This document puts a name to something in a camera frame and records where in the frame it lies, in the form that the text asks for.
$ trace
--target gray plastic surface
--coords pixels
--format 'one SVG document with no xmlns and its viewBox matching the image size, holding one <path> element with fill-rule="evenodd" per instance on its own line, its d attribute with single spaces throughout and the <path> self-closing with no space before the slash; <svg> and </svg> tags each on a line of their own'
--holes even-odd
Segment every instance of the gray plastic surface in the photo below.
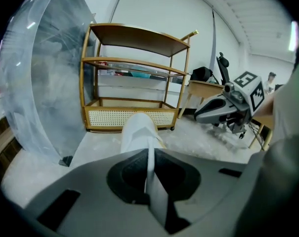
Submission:
<svg viewBox="0 0 299 237">
<path fill-rule="evenodd" d="M 265 155 L 236 236 L 299 236 L 299 136 L 280 140 Z"/>
<path fill-rule="evenodd" d="M 222 116 L 228 116 L 232 113 L 237 112 L 237 108 L 235 105 L 233 105 L 226 97 L 223 95 L 221 96 L 214 96 L 206 99 L 195 111 L 197 114 L 202 108 L 204 108 L 208 103 L 210 103 L 213 100 L 216 99 L 222 99 L 225 102 L 225 106 L 214 109 L 214 110 L 209 110 L 207 112 L 203 112 L 201 114 L 198 114 L 196 116 L 196 121 L 198 123 L 202 124 L 214 124 L 214 123 L 222 123 L 220 121 L 220 117 Z"/>
<path fill-rule="evenodd" d="M 229 236 L 233 233 L 260 166 L 263 154 L 255 154 L 248 165 L 206 160 L 181 153 L 163 152 L 191 164 L 201 174 L 201 184 L 192 197 L 175 203 L 179 217 L 191 225 L 175 236 Z M 81 193 L 57 232 L 67 236 L 168 236 L 148 206 L 128 204 L 108 187 L 106 175 L 116 163 L 139 151 L 119 154 L 82 165 L 39 193 L 26 210 L 41 215 L 66 189 Z M 219 173 L 222 168 L 242 171 L 240 178 Z"/>
</svg>

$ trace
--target white cloth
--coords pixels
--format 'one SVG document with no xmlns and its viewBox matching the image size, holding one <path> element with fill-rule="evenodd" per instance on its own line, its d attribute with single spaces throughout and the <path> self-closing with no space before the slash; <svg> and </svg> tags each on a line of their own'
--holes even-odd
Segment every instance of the white cloth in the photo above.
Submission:
<svg viewBox="0 0 299 237">
<path fill-rule="evenodd" d="M 273 82 L 269 83 L 269 81 L 265 81 L 263 84 L 263 89 L 265 94 L 270 95 L 274 91 L 274 88 L 275 88 L 275 84 Z"/>
<path fill-rule="evenodd" d="M 143 112 L 134 113 L 123 126 L 120 153 L 147 148 L 148 138 L 153 138 L 154 148 L 165 148 L 152 118 Z"/>
<path fill-rule="evenodd" d="M 271 145 L 278 140 L 299 135 L 299 67 L 288 83 L 275 92 L 273 122 Z"/>
</svg>

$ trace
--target gold metal frame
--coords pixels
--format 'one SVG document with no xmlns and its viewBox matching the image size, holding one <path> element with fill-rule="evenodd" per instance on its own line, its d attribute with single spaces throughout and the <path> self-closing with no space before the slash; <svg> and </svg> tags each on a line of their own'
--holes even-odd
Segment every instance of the gold metal frame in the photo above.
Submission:
<svg viewBox="0 0 299 237">
<path fill-rule="evenodd" d="M 87 43 L 88 43 L 88 39 L 89 39 L 89 36 L 90 36 L 90 32 L 91 32 L 91 25 L 89 26 L 89 28 L 87 30 L 87 33 L 85 35 L 84 44 L 83 44 L 82 58 L 81 58 L 81 64 L 80 64 L 80 81 L 79 81 L 80 104 L 81 104 L 81 109 L 82 109 L 82 117 L 83 117 L 83 121 L 85 123 L 86 129 L 89 129 L 89 130 L 94 131 L 94 132 L 104 132 L 104 131 L 106 131 L 106 132 L 113 132 L 113 131 L 119 132 L 123 128 L 122 126 L 92 126 L 91 123 L 90 123 L 89 114 L 88 114 L 88 112 L 90 110 L 93 110 L 93 111 L 98 111 L 98 110 L 102 110 L 102 111 L 106 111 L 106 110 L 110 110 L 110 111 L 141 111 L 141 112 L 161 112 L 162 111 L 162 112 L 166 112 L 166 113 L 172 112 L 172 113 L 174 113 L 172 123 L 170 125 L 158 125 L 157 127 L 158 128 L 175 127 L 175 123 L 176 123 L 178 112 L 179 112 L 179 106 L 180 106 L 183 91 L 184 91 L 185 79 L 186 79 L 186 75 L 187 75 L 187 68 L 188 68 L 188 61 L 189 61 L 189 54 L 190 54 L 190 37 L 194 36 L 195 34 L 198 34 L 198 32 L 194 31 L 194 32 L 186 35 L 182 39 L 177 39 L 175 37 L 172 37 L 175 40 L 182 41 L 182 42 L 187 40 L 187 48 L 186 48 L 187 53 L 186 53 L 184 71 L 179 71 L 179 70 L 173 69 L 171 67 L 172 66 L 173 56 L 171 56 L 170 66 L 169 67 L 159 65 L 159 64 L 150 63 L 150 62 L 131 60 L 131 59 L 114 58 L 114 57 L 112 57 L 112 58 L 108 58 L 108 57 L 100 58 L 100 50 L 101 50 L 101 45 L 102 45 L 101 41 L 98 44 L 96 57 L 86 57 L 86 48 L 87 48 Z M 167 79 L 167 84 L 166 84 L 166 89 L 165 89 L 164 100 L 163 101 L 156 101 L 156 100 L 132 99 L 132 98 L 107 98 L 107 97 L 102 98 L 102 97 L 99 97 L 99 95 L 98 95 L 98 69 L 101 69 L 101 68 L 98 67 L 97 62 L 101 61 L 101 60 L 102 61 L 137 63 L 137 64 L 143 64 L 143 65 L 147 65 L 147 66 L 151 66 L 151 67 L 156 67 L 156 68 L 159 68 L 159 69 L 168 70 L 169 73 L 168 73 L 168 79 Z M 84 96 L 84 63 L 88 63 L 88 64 L 91 64 L 91 65 L 95 66 L 95 68 L 94 68 L 94 91 L 93 91 L 94 100 L 92 100 L 88 104 L 85 104 L 85 96 Z M 178 103 L 177 103 L 176 108 L 166 103 L 167 95 L 168 95 L 168 88 L 169 88 L 169 83 L 170 83 L 170 75 L 171 75 L 172 72 L 177 73 L 177 74 L 179 74 L 179 76 L 183 77 L 181 90 L 180 90 L 180 94 L 179 94 L 179 99 L 178 99 Z M 102 99 L 155 102 L 155 103 L 159 103 L 159 108 L 103 107 L 102 106 Z M 92 106 L 97 101 L 99 101 L 98 106 Z"/>
</svg>

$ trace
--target white ceiling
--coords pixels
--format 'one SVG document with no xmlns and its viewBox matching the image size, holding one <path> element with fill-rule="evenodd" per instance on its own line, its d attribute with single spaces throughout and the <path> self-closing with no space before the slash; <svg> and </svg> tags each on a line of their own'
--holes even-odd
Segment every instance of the white ceiling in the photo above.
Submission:
<svg viewBox="0 0 299 237">
<path fill-rule="evenodd" d="M 234 17 L 221 13 L 231 26 L 238 21 L 244 31 L 243 40 L 250 54 L 264 55 L 293 62 L 294 53 L 288 50 L 291 34 L 291 18 L 278 0 L 222 0 L 233 12 Z"/>
</svg>

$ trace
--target desk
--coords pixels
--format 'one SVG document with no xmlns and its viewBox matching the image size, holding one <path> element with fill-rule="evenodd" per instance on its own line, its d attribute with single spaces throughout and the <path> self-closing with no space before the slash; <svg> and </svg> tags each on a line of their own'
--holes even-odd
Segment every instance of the desk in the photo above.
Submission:
<svg viewBox="0 0 299 237">
<path fill-rule="evenodd" d="M 188 85 L 188 92 L 189 95 L 187 97 L 187 100 L 185 101 L 184 106 L 181 109 L 181 112 L 179 113 L 178 118 L 180 119 L 182 117 L 182 114 L 185 110 L 185 108 L 188 106 L 188 103 L 190 101 L 190 98 L 192 95 L 197 97 L 202 97 L 201 103 L 203 102 L 204 98 L 212 97 L 215 95 L 219 95 L 222 93 L 224 86 L 215 84 L 215 83 L 209 83 L 204 81 L 195 81 L 190 80 Z"/>
<path fill-rule="evenodd" d="M 260 133 L 263 129 L 263 126 L 265 125 L 266 127 L 269 128 L 269 132 L 268 132 L 268 135 L 267 135 L 267 138 L 266 140 L 264 141 L 264 144 L 262 146 L 262 148 L 267 151 L 268 148 L 269 148 L 269 143 L 271 141 L 271 138 L 272 138 L 272 129 L 273 129 L 273 116 L 270 115 L 270 116 L 260 116 L 260 117 L 255 117 L 253 118 L 254 120 L 258 121 L 259 123 L 261 123 L 260 127 L 259 127 L 259 130 L 257 132 L 257 134 L 255 135 L 253 141 L 251 142 L 251 144 L 249 145 L 249 148 L 252 148 L 252 146 L 254 145 L 255 143 L 255 140 L 256 138 L 258 138 L 260 140 Z"/>
</svg>

